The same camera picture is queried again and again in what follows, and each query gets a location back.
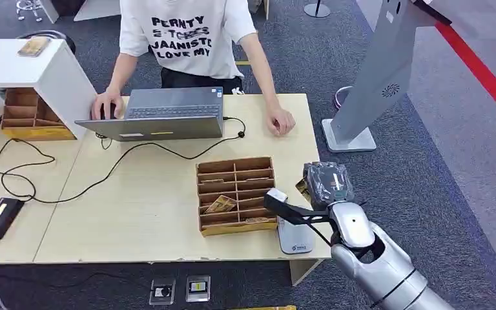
white t-shirt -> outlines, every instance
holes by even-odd
[[[140,56],[151,45],[165,68],[216,79],[242,77],[233,58],[256,32],[247,0],[120,0],[121,53]]]

computer mouse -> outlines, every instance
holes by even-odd
[[[111,107],[111,112],[110,112],[111,118],[110,119],[117,119],[115,117],[115,108],[117,106],[115,105],[115,103],[112,102],[110,104],[110,107]],[[105,111],[103,110],[103,105],[99,108],[99,116],[100,116],[100,119],[105,119]]]

black pants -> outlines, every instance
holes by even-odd
[[[223,93],[231,95],[232,90],[238,88],[242,91],[242,80],[236,76],[234,79],[214,79],[209,76],[195,76],[162,68],[161,70],[162,88],[183,88],[183,87],[223,87]]]

person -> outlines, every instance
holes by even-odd
[[[110,118],[124,103],[121,89],[136,68],[138,57],[152,49],[163,67],[163,88],[223,87],[224,94],[242,93],[232,41],[244,49],[265,100],[265,122],[277,136],[295,126],[292,114],[276,97],[273,75],[258,39],[247,0],[120,0],[120,54],[106,91],[92,105],[99,118],[103,106]]]

printed text on t-shirt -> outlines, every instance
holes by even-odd
[[[153,29],[153,37],[159,38],[151,45],[156,56],[163,59],[191,57],[192,55],[209,56],[212,40],[207,37],[210,31],[208,27],[204,26],[203,20],[204,16],[168,20],[152,17],[153,26],[160,26]]]

